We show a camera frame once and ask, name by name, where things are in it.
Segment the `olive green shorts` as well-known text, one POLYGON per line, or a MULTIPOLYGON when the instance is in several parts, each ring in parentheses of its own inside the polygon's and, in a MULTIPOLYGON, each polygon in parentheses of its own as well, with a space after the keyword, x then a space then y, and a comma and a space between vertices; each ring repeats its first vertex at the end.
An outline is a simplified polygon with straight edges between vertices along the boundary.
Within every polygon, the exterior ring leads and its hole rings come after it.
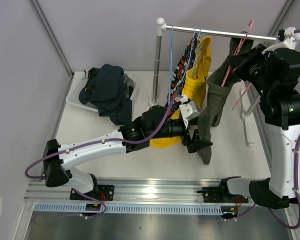
MULTIPOLYGON (((230 72, 226 78, 224 86, 222 82, 227 74, 230 65, 229 57, 234 56, 235 50, 243 39, 231 38, 229 43, 229 54, 218 69, 216 69, 206 80, 208 90, 206 94, 207 105, 198 117, 197 128, 201 140, 211 140, 211 128, 220 124, 223 108, 227 97, 234 84, 241 81, 234 73, 230 72)), ((249 52, 253 47, 254 41, 246 39, 239 50, 238 55, 249 52)), ((202 162, 209 165, 212 157, 211 146, 202 148, 198 151, 202 162)))

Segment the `pink wire hanger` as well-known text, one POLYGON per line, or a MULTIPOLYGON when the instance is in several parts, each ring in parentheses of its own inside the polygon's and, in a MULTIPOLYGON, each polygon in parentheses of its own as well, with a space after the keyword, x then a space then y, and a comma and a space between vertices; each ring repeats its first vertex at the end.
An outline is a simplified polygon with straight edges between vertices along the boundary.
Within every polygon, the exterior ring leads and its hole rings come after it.
POLYGON ((237 100, 237 102, 236 102, 236 103, 234 104, 234 106, 232 107, 232 110, 234 110, 234 109, 237 107, 237 105, 242 101, 243 97, 244 97, 245 94, 248 92, 248 90, 251 88, 251 86, 252 86, 252 83, 250 82, 250 83, 248 84, 248 86, 245 88, 245 90, 241 93, 239 99, 237 100))
MULTIPOLYGON (((246 41, 246 39, 247 39, 247 36, 248 36, 248 34, 250 33, 250 31, 251 31, 251 28, 253 27, 253 24, 254 24, 254 19, 252 19, 252 20, 249 22, 249 24, 248 24, 248 30, 247 30, 247 32, 246 32, 246 34, 245 34, 245 37, 242 38, 242 39, 240 40, 238 46, 236 47, 236 49, 235 49, 235 51, 234 51, 234 53, 233 53, 234 56, 237 56, 237 55, 240 53, 241 48, 242 48, 243 44, 245 43, 245 41, 246 41)), ((223 80, 222 80, 222 82, 221 82, 221 86, 222 86, 222 87, 226 84, 226 80, 227 80, 227 78, 228 78, 228 76, 229 76, 229 74, 230 74, 230 70, 231 70, 231 65, 228 66, 227 71, 226 71, 226 73, 225 73, 225 76, 224 76, 224 78, 223 78, 223 80)))

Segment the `yellow shorts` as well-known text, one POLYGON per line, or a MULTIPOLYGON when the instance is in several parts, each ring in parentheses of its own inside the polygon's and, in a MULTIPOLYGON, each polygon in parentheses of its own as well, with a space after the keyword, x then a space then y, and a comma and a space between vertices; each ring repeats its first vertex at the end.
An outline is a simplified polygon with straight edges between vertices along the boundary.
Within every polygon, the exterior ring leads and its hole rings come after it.
POLYGON ((206 96, 206 79, 209 76, 212 61, 210 50, 211 42, 212 38, 210 36, 203 37, 200 40, 200 51, 198 52, 193 75, 190 77, 192 68, 185 74, 185 85, 182 95, 187 95, 199 108, 202 106, 206 96))

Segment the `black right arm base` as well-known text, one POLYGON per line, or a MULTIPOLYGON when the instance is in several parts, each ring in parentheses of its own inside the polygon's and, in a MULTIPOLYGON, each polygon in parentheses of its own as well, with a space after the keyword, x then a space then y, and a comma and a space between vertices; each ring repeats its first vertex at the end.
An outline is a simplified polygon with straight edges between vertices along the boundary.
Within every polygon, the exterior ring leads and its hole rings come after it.
POLYGON ((205 203, 227 203, 246 204, 249 202, 247 197, 238 194, 232 194, 226 187, 223 186, 206 186, 196 192, 201 194, 205 203))

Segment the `dark navy shorts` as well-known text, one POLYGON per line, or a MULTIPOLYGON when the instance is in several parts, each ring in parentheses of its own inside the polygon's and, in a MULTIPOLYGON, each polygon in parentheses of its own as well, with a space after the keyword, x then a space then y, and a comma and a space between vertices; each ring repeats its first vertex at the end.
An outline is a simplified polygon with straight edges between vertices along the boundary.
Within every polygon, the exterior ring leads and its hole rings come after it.
POLYGON ((109 117, 116 126, 132 121, 132 100, 124 69, 117 65, 104 64, 100 68, 91 68, 88 79, 78 95, 81 104, 92 104, 100 117, 109 117))

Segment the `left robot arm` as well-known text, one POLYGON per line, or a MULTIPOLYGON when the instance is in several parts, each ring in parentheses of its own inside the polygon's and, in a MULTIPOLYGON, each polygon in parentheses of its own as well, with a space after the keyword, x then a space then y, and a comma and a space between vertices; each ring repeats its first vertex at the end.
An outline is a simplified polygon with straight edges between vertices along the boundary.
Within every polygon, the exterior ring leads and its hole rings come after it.
POLYGON ((180 137, 181 143, 190 154, 211 147, 212 142, 200 138, 198 130, 190 135, 189 125, 196 124, 197 116, 190 109, 190 104, 187 103, 184 107, 186 116, 191 117, 190 120, 181 116, 177 119, 166 119, 167 109, 155 105, 134 121, 90 141, 59 144, 56 139, 49 140, 43 153, 46 187, 68 186, 81 192, 87 200, 93 200, 99 193, 97 179, 93 174, 81 172, 76 166, 98 158, 129 154, 148 148, 149 136, 155 139, 180 137))

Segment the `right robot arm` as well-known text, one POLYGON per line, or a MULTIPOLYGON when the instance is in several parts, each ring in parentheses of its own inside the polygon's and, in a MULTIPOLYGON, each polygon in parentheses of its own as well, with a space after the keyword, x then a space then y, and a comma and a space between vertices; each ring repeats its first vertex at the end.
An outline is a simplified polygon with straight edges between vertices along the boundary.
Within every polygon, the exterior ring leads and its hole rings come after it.
POLYGON ((266 179, 224 178, 218 196, 229 202, 236 195, 278 210, 300 205, 300 52, 259 44, 247 53, 231 56, 233 73, 253 84, 270 135, 271 172, 266 179))

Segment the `grey shorts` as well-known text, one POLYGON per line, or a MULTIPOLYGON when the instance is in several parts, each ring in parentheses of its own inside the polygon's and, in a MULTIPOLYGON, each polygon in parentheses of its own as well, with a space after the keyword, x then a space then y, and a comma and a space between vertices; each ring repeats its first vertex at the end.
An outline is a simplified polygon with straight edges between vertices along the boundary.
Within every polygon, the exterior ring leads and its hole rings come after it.
POLYGON ((123 79, 123 83, 125 84, 125 95, 130 99, 135 91, 135 82, 126 73, 123 74, 123 79))

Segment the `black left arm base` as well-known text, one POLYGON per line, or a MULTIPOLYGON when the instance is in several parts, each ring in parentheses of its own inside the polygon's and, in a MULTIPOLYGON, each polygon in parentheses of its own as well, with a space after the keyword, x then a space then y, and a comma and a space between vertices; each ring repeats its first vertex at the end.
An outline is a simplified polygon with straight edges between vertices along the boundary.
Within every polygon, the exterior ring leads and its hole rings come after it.
POLYGON ((80 200, 80 201, 88 201, 91 200, 91 198, 99 200, 99 201, 113 201, 115 193, 115 186, 114 185, 99 185, 98 190, 93 190, 91 192, 85 193, 84 195, 88 196, 82 196, 79 193, 77 193, 73 188, 71 189, 69 199, 70 200, 80 200))

